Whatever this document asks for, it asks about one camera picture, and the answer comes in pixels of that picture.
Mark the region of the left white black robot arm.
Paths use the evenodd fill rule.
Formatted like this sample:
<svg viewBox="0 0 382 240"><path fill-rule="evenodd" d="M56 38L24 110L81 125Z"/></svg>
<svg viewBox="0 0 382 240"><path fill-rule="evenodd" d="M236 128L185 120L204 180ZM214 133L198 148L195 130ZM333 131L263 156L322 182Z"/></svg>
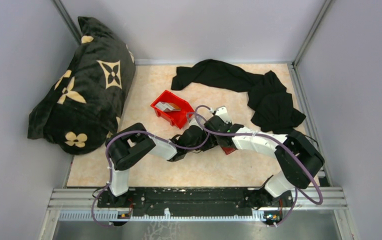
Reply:
<svg viewBox="0 0 382 240"><path fill-rule="evenodd" d="M190 152L204 152L216 146L215 137L195 124L170 139L153 135L140 122L131 125L105 142L110 169L110 202L117 207L128 203L129 169L145 156L152 155L173 163L184 159Z"/></svg>

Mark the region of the red leather card holder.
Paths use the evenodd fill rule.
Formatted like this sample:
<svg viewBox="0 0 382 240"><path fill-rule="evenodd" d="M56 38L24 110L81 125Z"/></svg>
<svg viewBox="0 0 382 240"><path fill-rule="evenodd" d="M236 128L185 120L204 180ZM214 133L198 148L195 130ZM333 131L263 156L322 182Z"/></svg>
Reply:
<svg viewBox="0 0 382 240"><path fill-rule="evenodd" d="M234 148L234 147L221 147L222 151L226 154L226 155L229 155L231 153L233 153L234 151L236 151L237 149Z"/></svg>

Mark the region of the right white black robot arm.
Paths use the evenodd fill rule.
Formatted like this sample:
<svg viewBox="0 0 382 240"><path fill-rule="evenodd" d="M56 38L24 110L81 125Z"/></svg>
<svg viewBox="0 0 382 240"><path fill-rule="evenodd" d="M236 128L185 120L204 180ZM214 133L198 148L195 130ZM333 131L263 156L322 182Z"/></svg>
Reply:
<svg viewBox="0 0 382 240"><path fill-rule="evenodd" d="M266 206L274 206L283 193L294 188L306 189L325 163L314 145L296 130L271 134L225 122L217 115L204 123L204 128L221 147L253 151L277 160L280 172L267 180L260 193Z"/></svg>

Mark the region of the black cloth garment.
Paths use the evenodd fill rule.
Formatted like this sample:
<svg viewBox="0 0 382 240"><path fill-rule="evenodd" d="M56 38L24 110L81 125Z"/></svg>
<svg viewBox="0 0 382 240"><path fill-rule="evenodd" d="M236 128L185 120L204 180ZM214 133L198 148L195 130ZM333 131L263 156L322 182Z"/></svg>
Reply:
<svg viewBox="0 0 382 240"><path fill-rule="evenodd" d="M227 62L206 59L192 67L177 67L171 90L181 91L191 83L247 93L247 106L254 111L251 122L263 132L289 134L306 119L294 107L292 94L271 70L251 73Z"/></svg>

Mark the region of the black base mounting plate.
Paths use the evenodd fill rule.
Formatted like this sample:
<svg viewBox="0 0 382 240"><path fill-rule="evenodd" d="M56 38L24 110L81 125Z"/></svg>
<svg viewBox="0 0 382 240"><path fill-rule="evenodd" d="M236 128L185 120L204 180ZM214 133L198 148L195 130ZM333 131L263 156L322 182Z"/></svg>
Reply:
<svg viewBox="0 0 382 240"><path fill-rule="evenodd" d="M250 216L264 207L290 207L290 191L274 198L261 187L131 187L114 196L104 191L97 200L99 208L127 208L134 217L158 217L168 209L173 217Z"/></svg>

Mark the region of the aluminium frame rail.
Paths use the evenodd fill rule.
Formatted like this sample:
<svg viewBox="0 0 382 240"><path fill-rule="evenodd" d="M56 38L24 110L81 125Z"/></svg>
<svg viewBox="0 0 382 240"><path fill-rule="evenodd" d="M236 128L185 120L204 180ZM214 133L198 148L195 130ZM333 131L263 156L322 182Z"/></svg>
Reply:
<svg viewBox="0 0 382 240"><path fill-rule="evenodd" d="M290 207L261 207L253 210L250 216L212 216L212 217L173 217L168 209L162 216L133 216L132 211L125 207L100 208L98 199L104 189L93 188L61 188L52 191L47 208L59 212L62 221L93 221L99 222L279 222L289 211L327 211L344 210L347 201L344 192L339 187L309 187L304 190L289 190L292 196Z"/></svg>

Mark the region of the black floral patterned pillow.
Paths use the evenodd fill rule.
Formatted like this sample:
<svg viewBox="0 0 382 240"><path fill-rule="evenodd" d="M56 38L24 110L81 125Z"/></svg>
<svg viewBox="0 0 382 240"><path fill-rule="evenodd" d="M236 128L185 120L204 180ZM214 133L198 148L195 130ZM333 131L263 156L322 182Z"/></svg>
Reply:
<svg viewBox="0 0 382 240"><path fill-rule="evenodd" d="M81 43L29 114L27 138L85 155L118 131L136 65L127 44L104 23L88 16L77 20Z"/></svg>

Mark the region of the red plastic bin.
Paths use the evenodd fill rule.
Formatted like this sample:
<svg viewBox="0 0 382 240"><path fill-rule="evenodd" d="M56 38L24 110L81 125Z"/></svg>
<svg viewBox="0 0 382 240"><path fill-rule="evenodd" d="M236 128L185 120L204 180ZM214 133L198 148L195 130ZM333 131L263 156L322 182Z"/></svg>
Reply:
<svg viewBox="0 0 382 240"><path fill-rule="evenodd" d="M187 113L194 112L193 107L184 99L164 90L150 105L157 117L163 118L171 126L182 129L188 122Z"/></svg>

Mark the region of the stack of grey cards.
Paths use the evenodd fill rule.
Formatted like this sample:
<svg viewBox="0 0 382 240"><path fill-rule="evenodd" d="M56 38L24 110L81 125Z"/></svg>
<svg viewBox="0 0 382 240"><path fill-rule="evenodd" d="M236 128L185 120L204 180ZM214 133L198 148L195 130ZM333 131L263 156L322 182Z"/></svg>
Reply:
<svg viewBox="0 0 382 240"><path fill-rule="evenodd" d="M165 112L165 113L181 111L181 108L172 102L160 101L160 102L155 104L155 107L157 109L159 109L160 111Z"/></svg>

